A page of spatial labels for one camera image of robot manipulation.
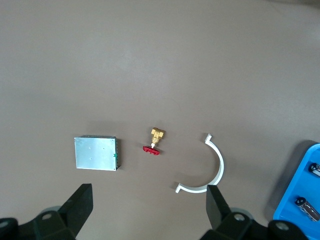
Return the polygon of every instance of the blue tray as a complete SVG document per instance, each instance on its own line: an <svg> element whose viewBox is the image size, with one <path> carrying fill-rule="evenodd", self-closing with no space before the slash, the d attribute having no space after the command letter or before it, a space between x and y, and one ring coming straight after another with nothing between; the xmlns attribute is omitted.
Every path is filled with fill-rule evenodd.
<svg viewBox="0 0 320 240"><path fill-rule="evenodd" d="M311 221L295 204L297 197L304 197L320 212L320 177L308 171L311 163L320 164L320 143L306 151L275 210L273 219L294 223L310 240L320 240L320 221Z"/></svg>

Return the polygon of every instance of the white curved handle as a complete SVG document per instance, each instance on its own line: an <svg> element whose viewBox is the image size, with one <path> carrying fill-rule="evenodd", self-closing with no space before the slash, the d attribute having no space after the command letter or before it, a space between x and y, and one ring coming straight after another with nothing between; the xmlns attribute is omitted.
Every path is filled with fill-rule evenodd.
<svg viewBox="0 0 320 240"><path fill-rule="evenodd" d="M222 175L224 174L225 163L224 163L224 159L223 159L219 149L217 148L217 146L212 141L210 141L211 138L212 138L212 135L208 134L204 143L207 144L209 147L211 147L219 157L220 166L219 166L219 171L216 174L215 178L211 182L209 182L208 184L203 185L203 186L199 186L199 187L191 187L191 186L186 186L186 185L179 183L175 189L176 193L178 193L180 191L180 189L182 189L186 192L189 192L189 193L193 193L193 194L204 193L207 191L208 185L217 185L220 182Z"/></svg>

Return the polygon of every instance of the silver rectangular box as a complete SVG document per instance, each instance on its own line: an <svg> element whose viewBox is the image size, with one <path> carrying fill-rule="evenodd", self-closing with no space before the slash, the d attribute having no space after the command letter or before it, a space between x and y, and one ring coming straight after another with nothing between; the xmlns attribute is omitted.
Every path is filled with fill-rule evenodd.
<svg viewBox="0 0 320 240"><path fill-rule="evenodd" d="M118 146L114 136L84 135L74 138L77 169L116 171Z"/></svg>

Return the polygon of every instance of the brass fitting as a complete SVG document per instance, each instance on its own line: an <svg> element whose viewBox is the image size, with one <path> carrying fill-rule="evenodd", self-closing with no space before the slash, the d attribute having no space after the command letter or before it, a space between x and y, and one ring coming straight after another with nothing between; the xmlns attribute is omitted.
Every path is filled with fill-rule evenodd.
<svg viewBox="0 0 320 240"><path fill-rule="evenodd" d="M156 127L152 129L151 135L153 135L153 137L151 140L151 148L154 148L158 144L160 139L163 138L164 134L165 134L164 130L158 129Z"/></svg>

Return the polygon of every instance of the gray floor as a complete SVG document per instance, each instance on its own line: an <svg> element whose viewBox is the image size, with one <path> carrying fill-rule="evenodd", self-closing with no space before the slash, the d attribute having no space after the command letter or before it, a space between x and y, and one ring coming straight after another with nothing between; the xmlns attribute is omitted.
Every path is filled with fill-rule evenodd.
<svg viewBox="0 0 320 240"><path fill-rule="evenodd" d="M227 202L266 224L297 145L320 141L320 9L278 2L0 0L0 216L92 183L79 240L199 239L206 195L174 188L215 175L211 133ZM76 169L84 134L119 138L122 167Z"/></svg>

